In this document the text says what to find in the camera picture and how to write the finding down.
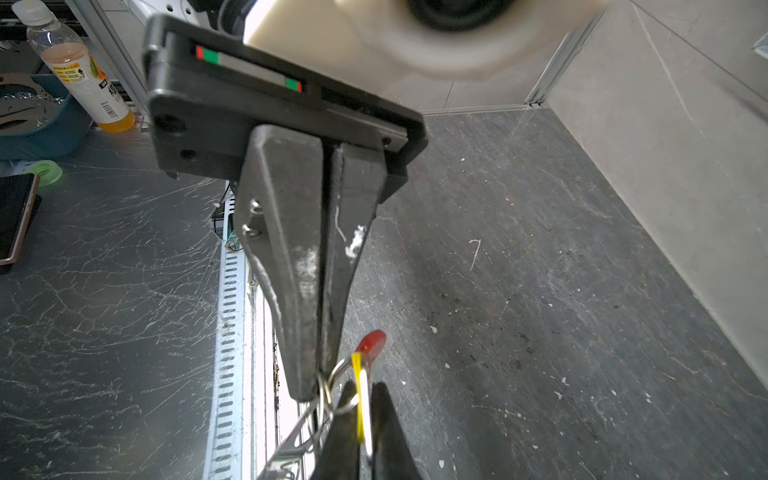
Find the bottle cap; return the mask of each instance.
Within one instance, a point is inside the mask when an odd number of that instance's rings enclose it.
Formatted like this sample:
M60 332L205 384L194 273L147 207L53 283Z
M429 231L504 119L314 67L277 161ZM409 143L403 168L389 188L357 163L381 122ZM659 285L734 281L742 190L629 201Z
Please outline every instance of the bottle cap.
M24 25L31 27L45 25L56 19L53 12L40 0L21 0L11 5L11 8Z

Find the screw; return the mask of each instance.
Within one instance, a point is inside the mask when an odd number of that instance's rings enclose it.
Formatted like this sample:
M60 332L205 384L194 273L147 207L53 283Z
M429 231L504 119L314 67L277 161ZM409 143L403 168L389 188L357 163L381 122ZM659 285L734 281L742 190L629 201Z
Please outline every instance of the screw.
M261 204L258 200L251 200L250 201L250 212L253 215L258 215L261 213Z
M246 234L246 237L251 237L251 238L256 238L259 235L261 235L261 232L259 230L248 227L247 225L243 225L243 233Z

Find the red key tag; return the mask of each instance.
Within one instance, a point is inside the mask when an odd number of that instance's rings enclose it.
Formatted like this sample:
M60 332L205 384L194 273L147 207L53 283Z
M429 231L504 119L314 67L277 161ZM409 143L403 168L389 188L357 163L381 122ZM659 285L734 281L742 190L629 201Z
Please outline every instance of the red key tag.
M382 350L384 350L385 344L386 333L381 330L373 330L360 340L360 344L355 351L365 353L368 356L369 361L373 364L376 357L378 357Z

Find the plastic bottle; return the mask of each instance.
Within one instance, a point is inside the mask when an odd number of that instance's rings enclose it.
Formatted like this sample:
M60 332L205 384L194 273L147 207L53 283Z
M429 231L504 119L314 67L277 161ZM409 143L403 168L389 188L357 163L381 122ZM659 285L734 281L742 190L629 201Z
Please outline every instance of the plastic bottle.
M88 53L83 41L62 24L40 0L21 0L12 6L27 25L30 46L72 93L102 130L111 134L134 126L134 113Z

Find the green tape roll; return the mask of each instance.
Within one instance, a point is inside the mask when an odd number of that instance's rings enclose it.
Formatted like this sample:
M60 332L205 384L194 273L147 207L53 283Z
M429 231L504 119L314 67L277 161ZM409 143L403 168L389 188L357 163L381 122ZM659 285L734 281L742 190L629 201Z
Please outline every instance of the green tape roll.
M50 185L61 178L61 167L50 160L34 162L25 170L27 174L37 174L40 177L40 186Z

